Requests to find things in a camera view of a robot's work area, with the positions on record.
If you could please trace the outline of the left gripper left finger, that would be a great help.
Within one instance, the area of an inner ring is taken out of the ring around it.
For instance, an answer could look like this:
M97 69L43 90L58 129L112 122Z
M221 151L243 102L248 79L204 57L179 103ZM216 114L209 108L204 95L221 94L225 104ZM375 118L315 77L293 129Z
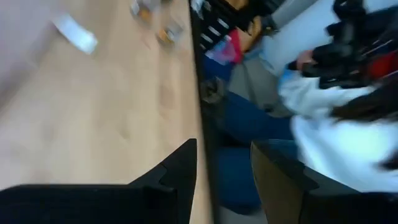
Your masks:
M189 224L197 141L129 184L35 184L0 191L0 224Z

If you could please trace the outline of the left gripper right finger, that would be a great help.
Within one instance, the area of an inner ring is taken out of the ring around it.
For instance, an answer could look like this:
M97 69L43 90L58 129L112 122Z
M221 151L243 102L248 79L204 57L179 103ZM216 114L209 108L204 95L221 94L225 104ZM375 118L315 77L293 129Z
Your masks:
M398 194L360 193L269 141L252 142L251 162L268 224L398 224Z

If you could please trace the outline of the white paper packet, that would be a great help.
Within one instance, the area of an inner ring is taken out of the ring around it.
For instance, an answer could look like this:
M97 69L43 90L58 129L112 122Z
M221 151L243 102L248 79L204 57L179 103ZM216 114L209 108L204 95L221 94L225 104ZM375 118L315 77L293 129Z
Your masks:
M96 36L77 23L69 14L62 14L53 24L73 46L87 55L92 54L98 44Z

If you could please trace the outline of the person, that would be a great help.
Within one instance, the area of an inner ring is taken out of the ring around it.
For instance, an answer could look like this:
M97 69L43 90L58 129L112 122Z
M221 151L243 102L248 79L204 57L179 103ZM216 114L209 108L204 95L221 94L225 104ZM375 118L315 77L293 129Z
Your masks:
M317 64L297 70L305 50ZM233 140L214 153L222 206L262 209L254 141L360 193L398 194L398 0L316 0L238 71L252 92L220 104Z

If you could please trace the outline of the person's hand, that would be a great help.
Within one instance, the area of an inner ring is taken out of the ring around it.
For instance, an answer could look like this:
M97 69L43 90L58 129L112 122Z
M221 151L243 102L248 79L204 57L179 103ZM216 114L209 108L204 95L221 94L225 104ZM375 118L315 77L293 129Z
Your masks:
M302 70L306 63L317 64L317 61L313 58L313 50L305 50L298 55L296 58L297 70Z

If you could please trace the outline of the green spice packet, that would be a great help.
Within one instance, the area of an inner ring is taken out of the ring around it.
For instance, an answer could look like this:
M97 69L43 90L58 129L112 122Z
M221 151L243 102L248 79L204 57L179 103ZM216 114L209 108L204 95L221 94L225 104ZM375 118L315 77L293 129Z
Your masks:
M156 33L157 40L164 45L175 45L184 32L183 24L169 21Z

